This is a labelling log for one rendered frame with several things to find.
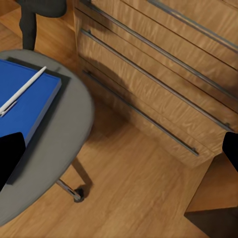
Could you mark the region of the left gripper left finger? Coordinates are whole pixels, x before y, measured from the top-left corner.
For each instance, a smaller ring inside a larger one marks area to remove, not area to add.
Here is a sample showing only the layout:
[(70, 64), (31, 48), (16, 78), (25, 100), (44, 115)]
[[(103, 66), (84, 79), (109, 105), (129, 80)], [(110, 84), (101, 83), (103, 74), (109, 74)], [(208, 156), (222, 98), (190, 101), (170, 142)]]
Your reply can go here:
[(0, 191), (25, 151), (22, 132), (0, 137)]

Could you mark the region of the folder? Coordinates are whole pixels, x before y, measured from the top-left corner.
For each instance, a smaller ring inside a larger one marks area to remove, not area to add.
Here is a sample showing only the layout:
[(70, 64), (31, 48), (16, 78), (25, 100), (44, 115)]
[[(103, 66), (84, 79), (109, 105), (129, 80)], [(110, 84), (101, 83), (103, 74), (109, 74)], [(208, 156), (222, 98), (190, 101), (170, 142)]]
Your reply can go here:
[[(0, 108), (38, 71), (0, 59)], [(42, 73), (0, 116), (0, 137), (22, 132), (25, 145), (34, 135), (52, 101), (62, 86), (59, 77)]]

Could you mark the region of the swivel chair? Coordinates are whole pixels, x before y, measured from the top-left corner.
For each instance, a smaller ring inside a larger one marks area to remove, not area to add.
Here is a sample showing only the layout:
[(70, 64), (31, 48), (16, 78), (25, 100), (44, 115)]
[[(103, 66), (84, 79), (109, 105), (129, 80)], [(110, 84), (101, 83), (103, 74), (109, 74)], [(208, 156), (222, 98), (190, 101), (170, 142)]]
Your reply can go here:
[(44, 115), (26, 151), (0, 191), (0, 227), (37, 201), (55, 183), (74, 202), (84, 200), (60, 177), (72, 164), (94, 123), (94, 102), (86, 84), (59, 61), (35, 50), (36, 15), (56, 18), (67, 12), (66, 0), (15, 0), (21, 5), (22, 49), (0, 52), (0, 59), (59, 77), (62, 86)]

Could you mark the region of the pen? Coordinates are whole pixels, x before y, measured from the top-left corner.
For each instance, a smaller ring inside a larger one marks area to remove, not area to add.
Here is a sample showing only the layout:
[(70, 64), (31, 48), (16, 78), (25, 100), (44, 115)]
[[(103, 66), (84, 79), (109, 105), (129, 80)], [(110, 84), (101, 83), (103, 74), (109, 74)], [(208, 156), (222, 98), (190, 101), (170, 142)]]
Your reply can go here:
[(45, 71), (46, 67), (43, 67), (38, 71), (14, 96), (12, 96), (1, 108), (0, 116), (3, 117), (15, 104), (16, 99), (31, 85), (34, 81)]

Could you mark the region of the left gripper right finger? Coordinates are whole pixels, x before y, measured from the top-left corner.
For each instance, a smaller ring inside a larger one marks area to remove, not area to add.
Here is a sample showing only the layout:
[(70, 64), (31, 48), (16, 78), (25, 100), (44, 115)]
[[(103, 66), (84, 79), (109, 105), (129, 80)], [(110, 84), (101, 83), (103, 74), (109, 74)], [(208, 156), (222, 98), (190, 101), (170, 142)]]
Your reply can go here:
[(222, 145), (223, 153), (238, 172), (238, 134), (227, 132)]

